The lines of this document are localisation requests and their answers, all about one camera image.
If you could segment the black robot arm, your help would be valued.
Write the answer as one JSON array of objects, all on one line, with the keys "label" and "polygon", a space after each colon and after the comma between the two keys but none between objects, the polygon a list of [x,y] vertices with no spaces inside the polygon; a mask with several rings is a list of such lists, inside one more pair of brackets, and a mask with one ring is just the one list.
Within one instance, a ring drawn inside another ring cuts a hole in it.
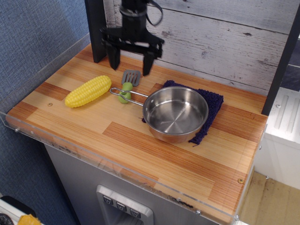
[{"label": "black robot arm", "polygon": [[162,8],[153,0],[123,0],[120,5],[122,26],[120,28],[103,28],[102,44],[106,49],[109,63],[116,70],[120,64],[120,51],[143,55],[143,75],[150,73],[155,59],[162,57],[164,40],[151,34],[146,22],[153,26],[161,23],[152,23],[148,17],[147,5],[151,4],[160,12]]}]

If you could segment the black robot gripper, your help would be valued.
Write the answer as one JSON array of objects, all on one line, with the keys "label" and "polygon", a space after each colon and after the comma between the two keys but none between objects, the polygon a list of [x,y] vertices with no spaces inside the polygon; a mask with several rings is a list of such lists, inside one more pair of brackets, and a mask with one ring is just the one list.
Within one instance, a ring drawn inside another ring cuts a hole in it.
[{"label": "black robot gripper", "polygon": [[151,34],[146,27],[147,10],[120,9],[122,26],[102,28],[102,43],[106,48],[110,66],[116,70],[120,64],[120,51],[143,54],[143,76],[150,73],[154,59],[162,56],[164,40]]}]

